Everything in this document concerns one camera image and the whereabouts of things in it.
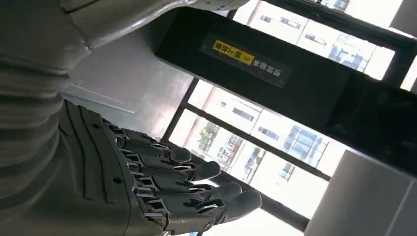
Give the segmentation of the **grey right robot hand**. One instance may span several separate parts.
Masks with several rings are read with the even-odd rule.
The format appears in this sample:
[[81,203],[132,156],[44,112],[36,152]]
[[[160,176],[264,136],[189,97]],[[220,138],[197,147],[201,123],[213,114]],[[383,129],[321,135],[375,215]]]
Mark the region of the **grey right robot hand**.
[[0,233],[166,236],[201,233],[262,205],[210,162],[177,171],[118,147],[122,129],[61,96],[93,49],[175,8],[232,10],[242,0],[3,0],[0,3]]

